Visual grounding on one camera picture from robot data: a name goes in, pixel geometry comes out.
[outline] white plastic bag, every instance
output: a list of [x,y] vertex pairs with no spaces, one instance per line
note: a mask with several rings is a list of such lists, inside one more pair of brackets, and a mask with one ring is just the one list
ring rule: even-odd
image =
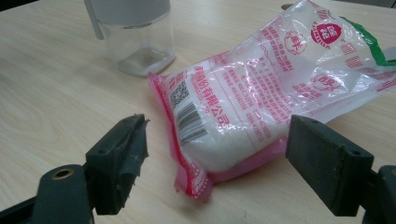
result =
[[282,154],[292,114],[327,122],[394,88],[395,74],[360,25],[303,0],[235,49],[148,78],[169,118],[176,187],[205,199]]

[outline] bag of flour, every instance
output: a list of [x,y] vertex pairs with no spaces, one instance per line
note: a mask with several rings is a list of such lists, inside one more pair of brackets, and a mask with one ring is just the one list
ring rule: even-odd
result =
[[292,114],[327,122],[394,88],[395,74],[363,27],[303,0],[236,48],[148,82],[169,120],[176,188],[204,200],[283,154]]

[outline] table surface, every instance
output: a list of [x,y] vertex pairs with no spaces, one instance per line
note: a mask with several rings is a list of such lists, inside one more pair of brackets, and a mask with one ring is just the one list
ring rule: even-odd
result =
[[[177,58],[168,74],[232,49],[282,12],[287,0],[173,0]],[[317,1],[363,24],[383,49],[396,46],[396,11]],[[334,217],[290,163],[217,184],[206,203],[174,189],[165,117],[147,80],[115,69],[94,36],[82,0],[40,0],[0,13],[0,210],[35,196],[39,178],[88,151],[116,122],[143,113],[149,157],[117,216],[96,223],[361,223]],[[396,162],[396,91],[328,125],[375,155],[374,170]]]

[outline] barcode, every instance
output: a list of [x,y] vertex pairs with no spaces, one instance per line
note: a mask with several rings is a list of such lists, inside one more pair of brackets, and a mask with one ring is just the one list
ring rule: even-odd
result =
[[207,134],[194,103],[189,103],[176,116],[181,145]]

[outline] red logo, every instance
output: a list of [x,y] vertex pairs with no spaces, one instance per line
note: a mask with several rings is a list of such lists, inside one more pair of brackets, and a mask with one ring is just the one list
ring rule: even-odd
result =
[[312,83],[314,88],[320,91],[333,91],[341,86],[341,80],[337,79],[336,77],[329,77],[323,74],[313,77]]
[[287,32],[284,40],[286,49],[294,55],[303,53],[306,48],[305,37],[295,31]]
[[317,24],[314,22],[312,24],[312,39],[326,49],[330,48],[329,45],[336,41],[341,33],[341,27],[334,23]]

